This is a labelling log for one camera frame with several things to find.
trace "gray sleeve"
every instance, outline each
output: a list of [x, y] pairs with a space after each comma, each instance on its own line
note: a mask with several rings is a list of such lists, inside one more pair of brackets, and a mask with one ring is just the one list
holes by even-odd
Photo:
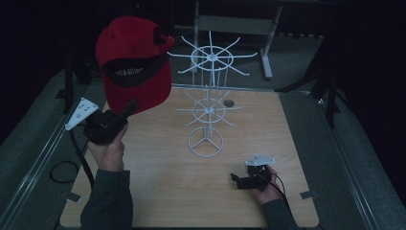
[[133, 206], [129, 176], [130, 171], [98, 170], [92, 193], [80, 215], [80, 229], [131, 229]]
[[300, 229], [282, 199], [269, 201], [261, 207], [269, 230]]

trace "cable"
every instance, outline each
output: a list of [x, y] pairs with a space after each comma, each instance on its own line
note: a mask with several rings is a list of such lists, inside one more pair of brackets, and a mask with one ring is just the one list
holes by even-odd
[[73, 161], [68, 161], [68, 160], [66, 160], [66, 161], [61, 161], [61, 162], [57, 163], [56, 165], [54, 165], [54, 166], [51, 168], [50, 173], [49, 173], [50, 178], [51, 178], [55, 183], [57, 183], [57, 184], [69, 184], [69, 183], [75, 182], [75, 178], [74, 178], [74, 179], [71, 179], [71, 180], [58, 180], [58, 179], [56, 179], [56, 178], [54, 177], [54, 170], [55, 170], [57, 167], [61, 166], [62, 164], [71, 164], [71, 165], [73, 165], [73, 166], [75, 167], [76, 173], [78, 174], [78, 172], [79, 172], [79, 166], [77, 166], [77, 164], [75, 164], [75, 162], [73, 162]]
[[72, 143], [74, 144], [76, 150], [75, 154], [77, 155], [81, 165], [83, 166], [83, 170], [86, 173], [87, 178], [89, 179], [90, 188], [93, 189], [93, 185], [95, 184], [95, 177], [93, 176], [89, 164], [87, 163], [86, 159], [83, 156], [83, 151], [85, 150], [86, 145], [84, 145], [83, 150], [80, 150], [78, 143], [75, 139], [74, 132], [72, 130], [69, 130], [69, 136], [71, 137]]
[[280, 182], [281, 182], [281, 184], [282, 184], [283, 192], [281, 191], [280, 188], [278, 188], [277, 185], [275, 185], [274, 183], [272, 183], [272, 181], [269, 181], [269, 180], [267, 180], [265, 177], [263, 177], [262, 175], [258, 174], [258, 176], [259, 176], [260, 178], [262, 178], [263, 180], [265, 180], [266, 182], [268, 182], [268, 184], [270, 184], [272, 187], [274, 187], [274, 188], [281, 194], [282, 200], [283, 200], [284, 204], [286, 205], [287, 209], [289, 210], [290, 215], [293, 217], [292, 210], [290, 210], [289, 202], [287, 201], [287, 198], [286, 198], [286, 195], [285, 195], [285, 190], [284, 190], [283, 182], [282, 182], [281, 178], [278, 177], [276, 174], [271, 173], [271, 176], [272, 176], [272, 175], [275, 175], [275, 176], [280, 180]]

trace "wooden tabletop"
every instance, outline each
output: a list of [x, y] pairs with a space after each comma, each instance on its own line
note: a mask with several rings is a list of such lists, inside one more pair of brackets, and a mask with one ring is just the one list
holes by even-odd
[[[259, 205], [248, 191], [238, 190], [230, 173], [247, 176], [244, 162], [256, 153], [276, 159], [272, 165], [284, 183], [293, 216], [301, 227], [319, 223], [311, 198], [300, 193], [308, 187], [285, 119], [279, 96], [273, 92], [231, 90], [226, 99], [234, 108], [214, 124], [224, 140], [222, 151], [201, 157], [188, 147], [190, 133], [204, 127], [188, 110], [193, 100], [172, 88], [162, 104], [128, 118], [124, 137], [124, 165], [131, 171], [134, 227], [265, 227]], [[95, 172], [97, 165], [86, 154]], [[72, 192], [80, 203], [68, 201], [60, 219], [65, 227], [78, 227], [90, 194], [80, 170]]]

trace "wire display rack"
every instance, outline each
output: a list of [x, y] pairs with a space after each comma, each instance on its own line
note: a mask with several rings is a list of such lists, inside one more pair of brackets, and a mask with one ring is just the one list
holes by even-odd
[[[227, 103], [226, 97], [230, 93], [226, 86], [229, 70], [243, 76], [249, 76], [249, 74], [239, 71], [232, 65], [235, 58], [251, 58], [256, 54], [234, 56], [230, 52], [230, 48], [238, 43], [239, 38], [226, 48], [222, 48], [213, 45], [211, 32], [209, 32], [210, 44], [207, 46], [197, 47], [183, 36], [182, 39], [193, 47], [192, 53], [190, 55], [177, 55], [168, 52], [168, 54], [172, 57], [189, 58], [191, 60], [191, 67], [178, 71], [178, 73], [192, 72], [192, 93], [185, 92], [185, 94], [193, 101], [193, 107], [176, 108], [176, 110], [192, 113], [194, 119], [185, 126], [196, 122], [203, 125], [190, 133], [188, 138], [189, 149], [198, 156], [212, 157], [219, 154], [224, 146], [224, 138], [214, 128], [214, 124], [225, 122], [235, 127], [236, 125], [225, 119], [226, 111], [242, 108], [242, 106], [234, 107], [232, 101]], [[199, 83], [196, 83], [196, 73], [200, 73]]]

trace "red cap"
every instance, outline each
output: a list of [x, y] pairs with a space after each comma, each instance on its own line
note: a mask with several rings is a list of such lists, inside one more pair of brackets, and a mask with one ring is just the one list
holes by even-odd
[[136, 100], [136, 114], [162, 103], [171, 90], [169, 55], [174, 40], [144, 18], [121, 16], [99, 36], [96, 59], [110, 109], [120, 114]]

